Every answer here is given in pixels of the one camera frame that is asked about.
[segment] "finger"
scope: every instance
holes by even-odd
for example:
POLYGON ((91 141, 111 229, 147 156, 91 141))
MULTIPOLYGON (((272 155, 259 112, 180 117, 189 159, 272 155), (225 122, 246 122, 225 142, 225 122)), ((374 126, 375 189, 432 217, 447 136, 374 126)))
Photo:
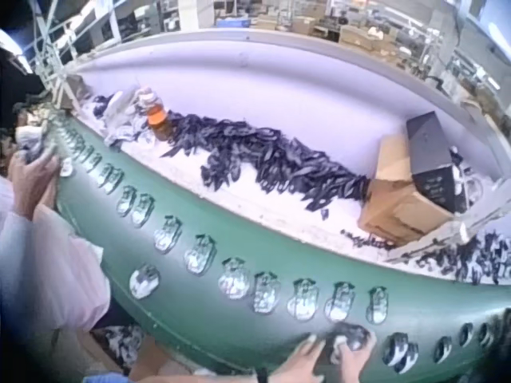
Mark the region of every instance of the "finger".
POLYGON ((346 355, 347 353, 353 353, 353 351, 351 351, 351 349, 348 347, 348 345, 346 343, 342 343, 339 345, 339 352, 341 353, 341 355, 346 355))
POLYGON ((309 337, 306 340, 304 340, 302 343, 298 345, 298 347, 296 347, 294 353, 298 355, 307 355, 314 346, 314 343, 316 342, 317 338, 318 337, 314 334, 309 335, 309 337))
POLYGON ((53 158, 53 154, 55 153, 55 145, 50 145, 48 148, 44 150, 44 152, 37 158, 32 164, 29 166, 32 168, 43 168, 48 164, 53 158))
POLYGON ((11 171, 13 171, 16 167, 24 165, 25 163, 26 163, 25 151, 20 150, 18 152, 15 152, 13 154, 13 158, 10 161, 8 172, 11 173, 11 171))
POLYGON ((47 171, 53 177, 55 173, 57 173, 57 171, 60 169, 60 167, 60 159, 57 155, 54 155, 49 163, 45 166, 45 171, 47 171))
POLYGON ((369 339, 367 339, 366 347, 365 349, 372 350, 374 346, 376 345, 376 342, 378 339, 376 338, 376 333, 374 331, 369 332, 369 339))
POLYGON ((309 356, 311 358, 311 360, 316 363, 316 361, 318 360, 319 358, 319 355, 321 355, 321 352, 323 351, 324 347, 325 347, 325 344, 326 342, 324 340, 322 340, 321 342, 319 342, 317 345, 314 346, 314 348, 311 350, 311 352, 309 353, 309 356))

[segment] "metal frame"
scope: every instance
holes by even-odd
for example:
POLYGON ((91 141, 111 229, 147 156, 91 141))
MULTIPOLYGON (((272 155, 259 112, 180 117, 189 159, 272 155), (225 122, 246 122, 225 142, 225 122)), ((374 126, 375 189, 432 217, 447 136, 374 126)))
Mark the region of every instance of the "metal frame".
MULTIPOLYGON (((54 46, 53 41, 51 40, 50 33, 55 31, 58 28, 65 28, 67 31, 67 24, 72 21, 72 18, 66 20, 51 28, 53 23, 53 17, 55 15, 55 11, 57 10, 59 0, 53 0, 50 5, 50 11, 48 12, 48 17, 44 20, 41 12, 41 7, 38 4, 37 0, 28 0, 30 8, 32 9, 33 19, 33 28, 34 28, 34 41, 23 48, 23 51, 26 51, 30 47, 34 48, 35 58, 31 60, 31 63, 34 63, 35 73, 41 78, 43 85, 47 89, 51 89, 53 92, 53 97, 57 99, 62 98, 63 93, 65 92, 67 96, 73 102, 73 105, 76 109, 79 109, 80 105, 76 96, 73 93, 73 90, 69 86, 66 77, 67 72, 65 71, 65 67, 62 64, 61 56, 65 54, 68 50, 71 51, 71 56, 73 60, 77 58, 77 51, 74 48, 74 42, 81 37, 86 31, 88 31, 92 26, 96 25, 100 20, 95 20, 91 24, 82 30, 81 33, 77 36, 70 36, 69 40, 66 42, 66 47, 60 53, 58 49, 54 46), (41 33, 41 37, 38 38, 38 29, 41 33), (42 40, 42 51, 38 50, 38 42, 42 40)), ((113 40, 118 43, 121 42, 121 33, 119 32, 119 25, 117 24, 117 16, 115 14, 115 8, 117 8, 123 1, 120 0, 116 4, 113 5, 112 9, 109 11, 109 22, 110 27, 112 28, 113 40)))

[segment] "green conveyor belt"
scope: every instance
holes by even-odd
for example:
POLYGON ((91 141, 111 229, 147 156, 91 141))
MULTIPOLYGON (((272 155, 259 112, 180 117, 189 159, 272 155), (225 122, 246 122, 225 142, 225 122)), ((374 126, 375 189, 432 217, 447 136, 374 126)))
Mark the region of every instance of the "green conveyor belt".
MULTIPOLYGON (((61 179, 58 206, 62 215, 80 235, 105 249, 103 267, 120 304, 159 341, 192 360, 225 373, 261 365, 273 369, 308 333, 332 339, 335 325, 327 320, 323 309, 337 282, 355 285, 356 297, 347 322, 363 325, 378 335, 363 383, 442 381, 464 373, 484 357, 486 351, 477 342, 477 331, 484 322, 503 314, 511 296, 508 287, 471 286, 406 274, 295 241, 199 198, 123 152, 109 150, 81 123, 73 120, 71 128, 103 159, 90 174, 75 161, 75 173, 61 179), (110 195, 95 181, 106 163, 125 173, 121 185, 110 195), (129 216, 121 218, 116 213, 125 185, 155 199, 155 209, 141 229, 133 227, 129 216), (154 248, 153 232, 163 226, 166 215, 178 217, 183 232, 177 245, 162 255, 154 248), (213 237, 218 250, 201 277, 187 272, 183 261, 184 252, 198 234, 213 237), (250 297, 232 301, 221 293, 218 279, 222 261, 230 257, 243 259, 252 277, 260 271, 278 276, 279 303, 272 314, 254 313, 250 297), (157 267, 161 283, 152 295, 137 301, 129 292, 129 277, 142 263, 157 267), (319 287, 319 308, 308 322, 297 322, 287 312, 293 282, 299 278, 312 278, 319 287), (374 286, 386 287, 390 296, 388 317, 379 326, 366 320, 369 291, 374 286), (466 322, 474 324, 476 335, 462 348, 458 334, 466 322), (417 364, 404 375, 382 363, 384 341, 394 332, 408 333, 419 346, 417 364), (454 348, 447 360, 435 365, 434 347, 442 336, 451 336, 454 348)), ((55 136, 60 150, 66 152, 64 140, 55 136)), ((327 381, 336 381, 336 367, 327 355, 322 356, 317 371, 325 373, 327 381)))

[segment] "worker's hand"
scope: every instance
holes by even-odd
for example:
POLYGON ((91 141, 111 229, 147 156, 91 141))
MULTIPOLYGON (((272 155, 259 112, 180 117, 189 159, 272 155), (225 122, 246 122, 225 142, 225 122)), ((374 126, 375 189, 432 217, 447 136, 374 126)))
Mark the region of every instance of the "worker's hand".
POLYGON ((351 351, 346 343, 339 346, 341 353, 341 378, 343 383, 358 383, 360 373, 362 372, 367 361, 369 361, 370 354, 376 345, 376 334, 370 332, 369 339, 366 345, 358 351, 351 351))
POLYGON ((9 166, 9 179, 13 183, 14 212, 32 220, 38 205, 52 177, 60 168, 55 147, 47 148, 31 164, 26 164, 23 152, 16 152, 9 166))
POLYGON ((324 346, 325 341, 316 343, 316 336, 311 335, 269 377, 269 383, 321 383, 324 377, 316 377, 312 371, 324 346))

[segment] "cardboard box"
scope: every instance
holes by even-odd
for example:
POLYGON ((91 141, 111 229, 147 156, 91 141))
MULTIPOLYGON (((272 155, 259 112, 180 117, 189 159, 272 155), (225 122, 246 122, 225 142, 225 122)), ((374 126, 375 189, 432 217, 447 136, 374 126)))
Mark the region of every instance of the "cardboard box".
POLYGON ((367 34, 356 28, 354 26, 342 26, 341 27, 341 35, 339 37, 339 42, 344 42, 347 44, 352 44, 364 48, 365 50, 371 51, 373 50, 373 41, 375 39, 367 36, 367 34))
POLYGON ((423 196, 454 213, 453 159, 436 113, 408 120, 406 131, 415 187, 423 196))
POLYGON ((305 10, 303 10, 303 16, 308 16, 309 18, 315 18, 316 20, 321 20, 327 14, 327 5, 326 4, 314 4, 308 5, 305 10))
POLYGON ((399 246, 420 239, 453 215, 421 195, 411 180, 403 135, 383 137, 358 226, 399 246))
POLYGON ((266 20, 258 20, 257 24, 251 26, 251 28, 255 28, 257 30, 275 30, 277 27, 277 22, 271 22, 266 20))
POLYGON ((314 18, 308 18, 306 16, 297 16, 293 18, 291 24, 291 31, 296 34, 305 34, 307 36, 312 34, 316 20, 314 18))

